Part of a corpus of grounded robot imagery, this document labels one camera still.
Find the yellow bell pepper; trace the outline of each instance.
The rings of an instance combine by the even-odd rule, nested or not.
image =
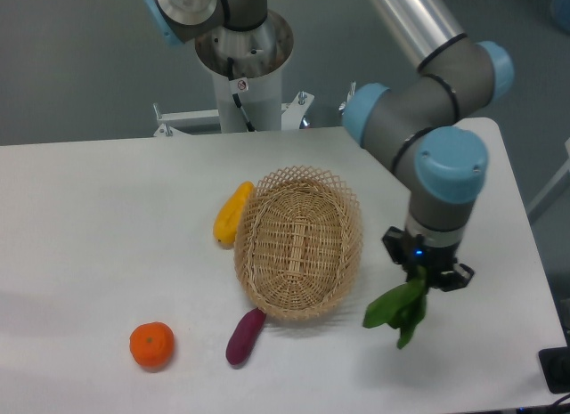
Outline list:
[[[254,190],[250,181],[244,182],[238,190],[225,202],[214,222],[214,237],[224,244],[231,245],[235,241],[241,212],[246,205],[249,194]]]

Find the gray floor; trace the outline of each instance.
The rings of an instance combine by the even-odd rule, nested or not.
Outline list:
[[[511,93],[478,116],[501,127],[524,202],[567,159],[570,36],[550,0],[444,0],[470,36],[505,46]],[[295,32],[284,100],[316,95],[314,126],[337,125],[351,80],[401,89],[416,77],[367,0],[270,0]],[[151,136],[163,112],[215,107],[192,47],[169,48],[142,0],[0,0],[0,144]],[[556,298],[570,296],[570,193],[534,232]]]

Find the silver pipe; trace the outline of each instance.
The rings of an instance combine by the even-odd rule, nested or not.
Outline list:
[[[217,0],[157,0],[162,11],[183,25],[199,25],[216,9]]]
[[[442,0],[371,0],[417,68],[433,51],[463,33]]]

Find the blue joint cap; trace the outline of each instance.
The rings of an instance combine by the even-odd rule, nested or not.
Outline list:
[[[493,102],[507,93],[513,85],[513,81],[515,80],[515,67],[507,51],[496,43],[479,42],[477,44],[487,51],[491,58],[491,63],[493,64],[495,75],[495,87],[491,99],[491,102]]]
[[[368,118],[380,96],[388,90],[380,83],[365,85],[356,91],[345,107],[345,112],[342,115],[342,126],[361,147]]]
[[[167,41],[167,43],[171,46],[182,45],[183,43],[164,20],[164,17],[162,16],[162,13],[160,13],[160,9],[157,6],[156,2],[154,0],[144,0],[144,2],[149,8],[149,11],[151,11],[152,18],[156,22],[157,27],[159,27],[159,30],[162,33],[162,36],[164,36],[164,39]]]
[[[488,162],[481,138],[455,126],[443,126],[424,137],[414,167],[432,196],[460,205],[475,200],[483,189]]]

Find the wicker basket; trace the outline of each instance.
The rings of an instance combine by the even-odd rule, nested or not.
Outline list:
[[[259,182],[235,242],[241,286],[282,320],[328,312],[348,293],[360,263],[359,203],[330,172],[288,167]]]

